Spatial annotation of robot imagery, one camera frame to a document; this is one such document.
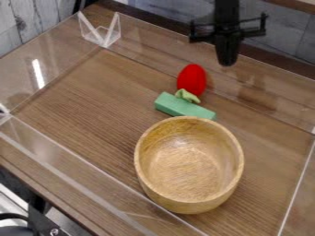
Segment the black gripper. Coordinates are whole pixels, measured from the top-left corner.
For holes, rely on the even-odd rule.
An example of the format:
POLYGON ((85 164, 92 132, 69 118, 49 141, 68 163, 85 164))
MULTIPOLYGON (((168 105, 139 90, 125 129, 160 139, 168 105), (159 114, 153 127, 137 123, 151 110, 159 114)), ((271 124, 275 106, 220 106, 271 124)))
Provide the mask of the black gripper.
POLYGON ((218 62, 232 66, 238 61, 240 44, 244 38, 266 35, 268 15, 262 12, 256 18, 240 19, 240 0, 214 0, 214 22, 189 22, 189 42, 214 42, 218 62), (242 24, 259 21, 255 28, 242 28, 242 24))

